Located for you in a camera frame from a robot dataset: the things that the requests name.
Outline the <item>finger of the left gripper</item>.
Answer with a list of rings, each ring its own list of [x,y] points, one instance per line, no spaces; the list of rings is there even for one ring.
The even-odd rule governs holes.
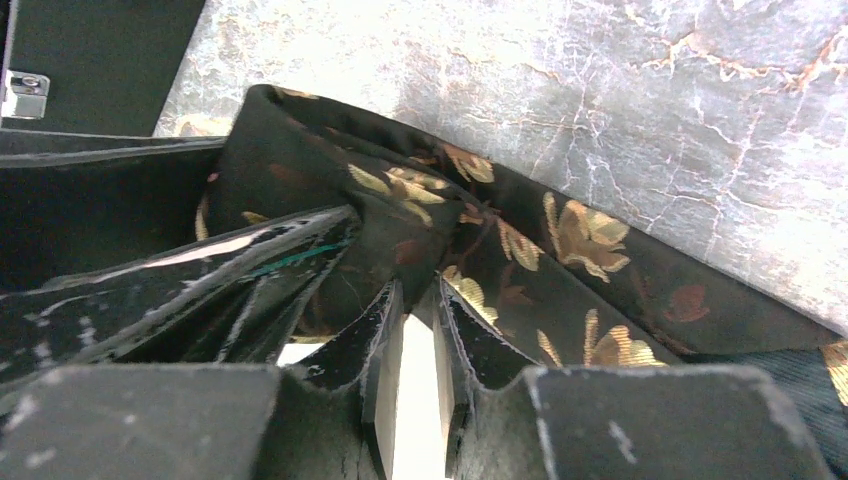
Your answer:
[[[194,242],[224,141],[2,130],[2,291]]]
[[[361,222],[349,206],[220,234],[105,270],[56,277],[1,298],[1,382],[67,363],[116,360],[187,319],[226,288],[336,260]]]

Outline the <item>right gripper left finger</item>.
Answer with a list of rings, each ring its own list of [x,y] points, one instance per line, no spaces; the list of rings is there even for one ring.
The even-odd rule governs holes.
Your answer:
[[[1,434],[5,479],[387,479],[404,292],[285,366],[62,367]]]

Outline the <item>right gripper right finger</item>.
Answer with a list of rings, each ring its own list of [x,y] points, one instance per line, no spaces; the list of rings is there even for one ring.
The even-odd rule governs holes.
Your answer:
[[[431,286],[454,479],[831,479],[811,430],[745,365],[549,368]]]

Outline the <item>black gold floral tie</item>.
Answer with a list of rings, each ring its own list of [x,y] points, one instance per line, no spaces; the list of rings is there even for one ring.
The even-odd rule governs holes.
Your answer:
[[[387,281],[432,323],[449,284],[549,368],[745,365],[789,396],[847,475],[847,342],[626,223],[425,132],[331,99],[250,88],[196,214],[199,238],[353,204],[362,227],[297,325],[327,335]]]

